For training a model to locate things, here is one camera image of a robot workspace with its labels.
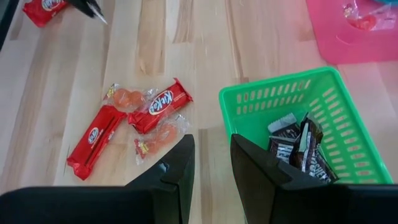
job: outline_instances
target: wood grain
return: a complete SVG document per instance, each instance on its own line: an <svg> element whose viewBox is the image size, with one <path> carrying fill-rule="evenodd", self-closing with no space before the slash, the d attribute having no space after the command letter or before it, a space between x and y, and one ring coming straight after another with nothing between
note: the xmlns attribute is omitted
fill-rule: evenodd
<svg viewBox="0 0 398 224"><path fill-rule="evenodd" d="M109 86L163 89L178 77L196 144L190 223L244 223L218 103L230 85L321 67L305 0L100 0L109 25L69 7L44 29L18 5L0 52L0 192L32 185L124 185L136 164L123 122L86 180L66 166ZM398 62L335 65L398 179Z"/></svg>

